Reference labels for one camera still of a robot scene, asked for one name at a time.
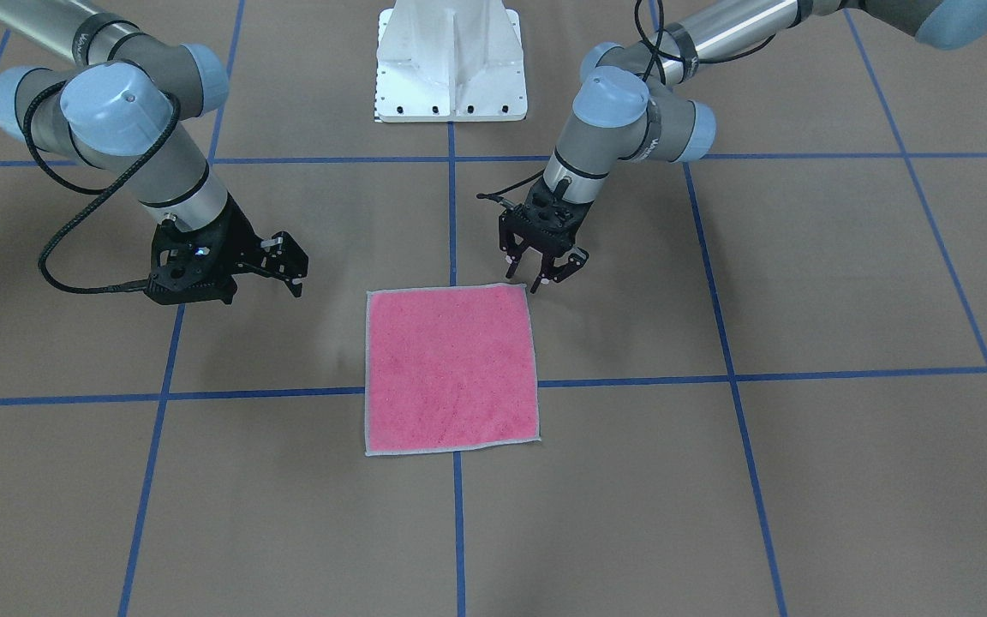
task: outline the pink towel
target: pink towel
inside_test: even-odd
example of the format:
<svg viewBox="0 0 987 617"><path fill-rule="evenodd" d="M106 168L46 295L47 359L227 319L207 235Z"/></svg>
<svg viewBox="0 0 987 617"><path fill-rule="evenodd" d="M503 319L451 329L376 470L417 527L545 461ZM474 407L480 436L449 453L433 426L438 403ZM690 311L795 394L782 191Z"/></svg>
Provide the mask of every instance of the pink towel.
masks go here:
<svg viewBox="0 0 987 617"><path fill-rule="evenodd" d="M540 438L523 285L368 293L367 455Z"/></svg>

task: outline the square cloth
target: square cloth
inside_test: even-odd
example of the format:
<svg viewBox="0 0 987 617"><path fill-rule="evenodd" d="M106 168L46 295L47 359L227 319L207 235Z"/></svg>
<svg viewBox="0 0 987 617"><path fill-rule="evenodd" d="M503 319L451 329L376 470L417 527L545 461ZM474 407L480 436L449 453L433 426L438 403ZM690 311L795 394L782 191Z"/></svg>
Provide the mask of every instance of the square cloth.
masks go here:
<svg viewBox="0 0 987 617"><path fill-rule="evenodd" d="M540 438L523 285L369 292L367 361L369 457Z"/></svg>

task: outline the white bracket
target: white bracket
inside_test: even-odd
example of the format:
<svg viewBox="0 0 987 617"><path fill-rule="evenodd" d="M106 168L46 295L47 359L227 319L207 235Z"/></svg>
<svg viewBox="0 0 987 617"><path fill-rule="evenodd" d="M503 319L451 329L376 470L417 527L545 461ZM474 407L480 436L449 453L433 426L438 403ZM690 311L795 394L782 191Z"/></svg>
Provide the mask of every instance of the white bracket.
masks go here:
<svg viewBox="0 0 987 617"><path fill-rule="evenodd" d="M496 122L528 114L520 15L501 0L397 0L380 13L381 122Z"/></svg>

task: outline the blue joint cap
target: blue joint cap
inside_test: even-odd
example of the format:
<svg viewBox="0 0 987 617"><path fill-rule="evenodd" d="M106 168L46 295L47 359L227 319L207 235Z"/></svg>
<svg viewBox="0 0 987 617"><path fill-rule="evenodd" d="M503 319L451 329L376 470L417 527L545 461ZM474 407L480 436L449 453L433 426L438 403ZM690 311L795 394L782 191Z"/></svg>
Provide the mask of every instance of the blue joint cap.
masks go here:
<svg viewBox="0 0 987 617"><path fill-rule="evenodd" d="M600 45L589 50L588 54L584 55L584 60L581 60L581 69L579 71L581 83L584 83L584 78L592 73L592 69L595 69L596 65L599 65L600 58L604 58L604 54L607 54L608 51L616 50L616 48L622 50L623 46L619 45L619 43L608 42L600 43Z"/></svg>
<svg viewBox="0 0 987 617"><path fill-rule="evenodd" d="M200 110L200 115L204 116L209 111L222 108L227 102L227 94L230 93L227 67L206 45L187 43L182 47L187 48L189 54L192 54L196 62L196 71L200 73L200 90L204 93L204 106Z"/></svg>
<svg viewBox="0 0 987 617"><path fill-rule="evenodd" d="M692 125L692 136L688 138L685 151L680 153L674 163L699 160L706 156L706 153L710 152L710 146L714 145L714 137L718 129L714 112L701 102L692 101L692 104L696 106L696 124Z"/></svg>
<svg viewBox="0 0 987 617"><path fill-rule="evenodd" d="M592 69L573 98L573 116L600 129L634 123L649 101L649 87L637 75L614 66Z"/></svg>
<svg viewBox="0 0 987 617"><path fill-rule="evenodd" d="M987 0L944 0L916 32L916 40L937 50L957 48L987 33Z"/></svg>
<svg viewBox="0 0 987 617"><path fill-rule="evenodd" d="M140 156L170 121L173 105L140 67L109 63L82 71L59 95L82 143L113 156Z"/></svg>
<svg viewBox="0 0 987 617"><path fill-rule="evenodd" d="M21 84L22 79L25 79L25 75L31 74L34 70L42 69L35 66L19 66L5 69L0 74L0 128L22 143L25 141L25 136L22 135L15 106L17 86Z"/></svg>

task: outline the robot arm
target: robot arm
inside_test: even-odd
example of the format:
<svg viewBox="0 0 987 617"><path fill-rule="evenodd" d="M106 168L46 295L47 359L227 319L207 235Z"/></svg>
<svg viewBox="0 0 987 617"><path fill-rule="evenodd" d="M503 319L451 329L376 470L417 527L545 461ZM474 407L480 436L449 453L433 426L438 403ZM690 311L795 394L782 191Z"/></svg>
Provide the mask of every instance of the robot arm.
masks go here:
<svg viewBox="0 0 987 617"><path fill-rule="evenodd" d="M941 50L987 32L987 0L718 0L653 38L643 33L628 47L598 45L581 63L583 85L572 114L528 198L517 204L500 193L478 195L505 207L499 219L500 246L509 262L505 276L516 273L526 249L543 256L533 293L584 266L589 254L577 246L576 234L616 161L678 163L706 155L714 143L714 114L677 97L670 86L688 81L702 66L740 58L812 15L845 8L864 10Z"/></svg>
<svg viewBox="0 0 987 617"><path fill-rule="evenodd" d="M39 151L53 152L113 172L118 178L114 187L129 189L158 223L148 279L72 288L47 272L45 259L58 239L85 218L80 214L40 257L40 270L52 285L74 293L144 291L160 304L230 304L238 289L232 274L257 273L282 280L295 297L302 294L304 251L286 231L269 241L254 234L177 122L202 116L226 100L226 69L215 54L203 45L165 45L85 0L0 3L0 22L78 67L3 71L1 128L25 141L38 160ZM112 191L79 190L99 195L89 212Z"/></svg>

